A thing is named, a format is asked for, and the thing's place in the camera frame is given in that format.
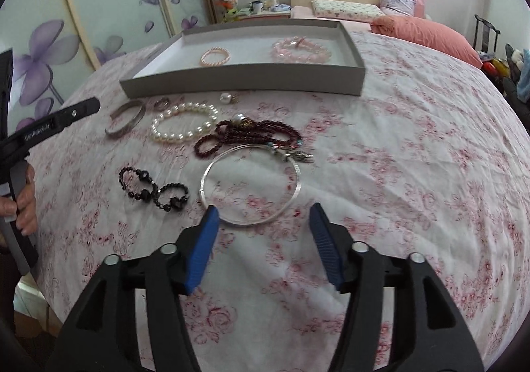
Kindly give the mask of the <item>person's left hand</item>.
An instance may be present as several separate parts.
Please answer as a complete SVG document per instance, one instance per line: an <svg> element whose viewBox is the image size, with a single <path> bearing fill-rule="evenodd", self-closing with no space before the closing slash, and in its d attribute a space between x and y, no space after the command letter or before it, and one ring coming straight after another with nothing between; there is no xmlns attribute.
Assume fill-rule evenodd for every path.
<svg viewBox="0 0 530 372"><path fill-rule="evenodd" d="M35 197L35 171L32 165L26 170L26 185L15 201L1 198L1 217L16 217L15 226L24 237L34 234L38 229Z"/></svg>

